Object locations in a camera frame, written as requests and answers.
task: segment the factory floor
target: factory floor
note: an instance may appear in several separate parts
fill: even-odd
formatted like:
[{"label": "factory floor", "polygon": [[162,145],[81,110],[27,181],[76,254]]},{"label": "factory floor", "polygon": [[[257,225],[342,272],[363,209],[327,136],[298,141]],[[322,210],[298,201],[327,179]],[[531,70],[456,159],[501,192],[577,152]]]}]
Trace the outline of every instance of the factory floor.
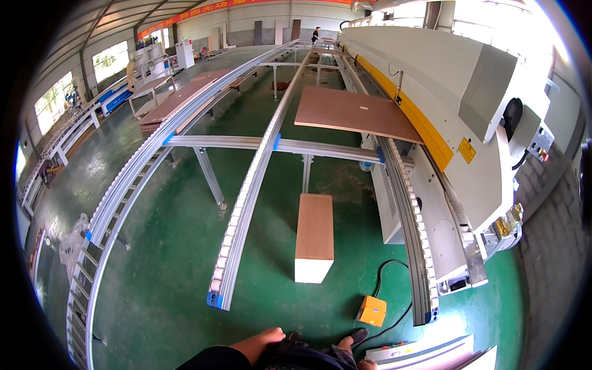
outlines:
[{"label": "factory floor", "polygon": [[[176,77],[178,87],[204,70],[236,67],[269,48],[240,48]],[[290,81],[293,67],[278,69]],[[190,134],[261,136],[277,106],[270,89],[273,73],[260,73],[254,85],[203,118]],[[314,85],[307,69],[281,129],[282,138],[358,146],[360,135],[293,125],[303,86]],[[323,71],[321,87],[342,89],[337,72]],[[41,251],[38,291],[50,324],[65,342],[67,275],[57,252],[59,237],[81,212],[92,215],[115,175],[145,138],[127,104],[72,156],[40,198],[31,230],[48,229],[51,247]],[[317,157],[310,192],[333,196],[335,261],[319,285],[296,284],[294,247],[302,187],[302,157],[274,153],[261,187],[244,246],[231,311],[206,305],[206,292],[230,210],[254,151],[208,149],[220,188],[229,205],[220,211],[189,148],[175,148],[178,162],[164,162],[136,202],[121,235],[130,250],[116,243],[99,290],[94,334],[95,369],[174,368],[202,348],[229,345],[268,327],[298,330],[318,348],[338,341],[355,327],[363,296],[372,294],[380,264],[405,261],[404,246],[382,243],[378,207],[370,174],[353,161]],[[34,236],[29,235],[27,249]],[[466,334],[475,350],[498,345],[497,368],[517,368],[523,340],[520,271],[512,251],[486,264],[489,283],[440,298],[437,322],[413,327],[411,315],[368,346],[422,341],[426,348]],[[390,326],[410,303],[405,267],[383,272],[379,298],[387,301],[382,328]]]}]

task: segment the control panel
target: control panel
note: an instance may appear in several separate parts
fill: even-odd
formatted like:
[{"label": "control panel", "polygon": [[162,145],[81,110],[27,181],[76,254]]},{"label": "control panel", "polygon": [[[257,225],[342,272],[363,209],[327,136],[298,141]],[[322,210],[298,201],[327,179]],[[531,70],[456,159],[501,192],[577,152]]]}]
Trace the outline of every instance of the control panel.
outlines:
[{"label": "control panel", "polygon": [[535,136],[532,138],[528,151],[537,157],[541,162],[546,161],[549,158],[549,150],[551,144],[553,144],[553,134],[549,130],[549,127],[544,122],[540,122],[538,130],[536,130]]}]

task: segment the label sticker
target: label sticker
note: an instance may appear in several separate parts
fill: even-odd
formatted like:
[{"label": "label sticker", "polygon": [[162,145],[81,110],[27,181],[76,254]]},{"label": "label sticker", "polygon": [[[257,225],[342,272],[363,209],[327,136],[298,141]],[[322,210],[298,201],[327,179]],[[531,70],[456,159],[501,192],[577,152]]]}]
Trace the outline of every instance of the label sticker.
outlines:
[{"label": "label sticker", "polygon": [[463,137],[461,143],[458,146],[458,151],[461,153],[462,157],[466,160],[467,165],[471,164],[473,157],[475,156],[476,151],[473,149],[473,146],[466,137]]}]

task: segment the person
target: person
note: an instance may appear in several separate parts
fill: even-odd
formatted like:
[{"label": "person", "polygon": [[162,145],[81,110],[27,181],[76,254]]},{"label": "person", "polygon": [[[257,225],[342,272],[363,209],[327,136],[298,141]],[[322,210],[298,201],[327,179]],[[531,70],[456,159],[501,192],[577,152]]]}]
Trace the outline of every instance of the person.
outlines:
[{"label": "person", "polygon": [[315,30],[313,32],[313,44],[318,41],[318,31],[320,29],[321,29],[321,27],[317,27],[317,28],[315,28]]},{"label": "person", "polygon": [[273,327],[242,342],[204,349],[178,370],[202,369],[261,369],[261,370],[377,370],[372,360],[361,360],[357,367],[352,345],[368,336],[368,329],[356,329],[330,349],[318,351],[306,344],[302,333],[286,334],[280,327]]}]

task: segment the steel roof beam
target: steel roof beam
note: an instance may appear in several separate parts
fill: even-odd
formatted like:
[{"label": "steel roof beam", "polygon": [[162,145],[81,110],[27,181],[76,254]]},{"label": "steel roof beam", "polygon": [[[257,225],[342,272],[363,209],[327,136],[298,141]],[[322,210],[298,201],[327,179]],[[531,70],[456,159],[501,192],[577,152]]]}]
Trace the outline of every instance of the steel roof beam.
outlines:
[{"label": "steel roof beam", "polygon": [[86,77],[86,68],[84,66],[84,49],[86,48],[86,45],[88,44],[88,40],[91,39],[92,32],[96,29],[96,27],[101,22],[101,19],[105,16],[105,14],[107,14],[107,12],[109,11],[109,8],[111,8],[111,6],[114,3],[115,3],[115,0],[109,1],[109,4],[107,4],[107,6],[105,7],[105,9],[101,12],[101,15],[95,21],[95,24],[92,26],[91,30],[86,35],[86,40],[84,40],[84,43],[82,44],[82,47],[80,48],[80,52],[79,53],[80,53],[80,67],[82,68],[82,80],[84,81],[84,87],[86,89],[86,93],[88,94],[88,96],[90,98],[93,98],[93,96],[92,96],[91,88],[88,85],[88,78]]},{"label": "steel roof beam", "polygon": [[149,11],[144,18],[140,19],[140,21],[138,23],[136,23],[136,25],[134,26],[134,41],[138,42],[138,27],[141,26],[142,23],[144,23],[144,21],[146,21],[148,19],[149,16],[152,15],[152,13],[154,13],[156,10],[158,10],[158,8],[160,8],[162,5],[164,5],[166,2],[168,2],[168,0],[163,0],[161,1],[158,5],[156,5],[154,7],[154,9],[152,9],[151,11]]}]

